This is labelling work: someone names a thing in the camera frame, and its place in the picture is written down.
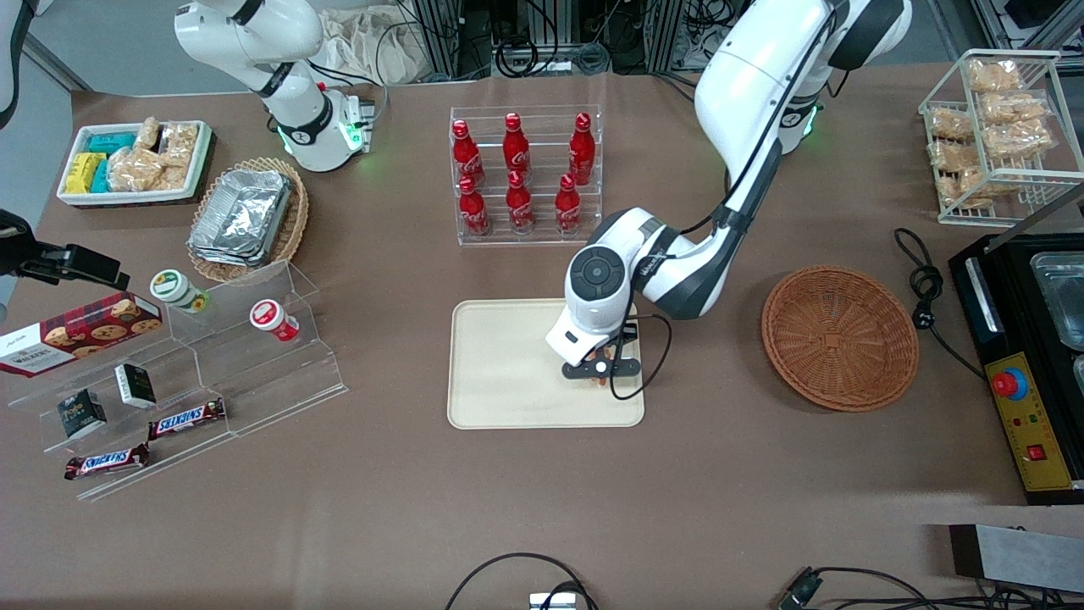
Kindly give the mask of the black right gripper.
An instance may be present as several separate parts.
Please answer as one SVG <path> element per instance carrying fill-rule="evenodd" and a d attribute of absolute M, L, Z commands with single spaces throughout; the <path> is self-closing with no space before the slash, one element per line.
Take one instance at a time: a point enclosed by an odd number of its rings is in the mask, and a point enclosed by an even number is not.
<path fill-rule="evenodd" d="M 127 290 L 130 277 L 119 260 L 76 244 L 39 244 L 30 224 L 20 215 L 1 211 L 1 274 L 38 280 L 59 286 L 62 280 L 96 283 L 117 291 Z"/>

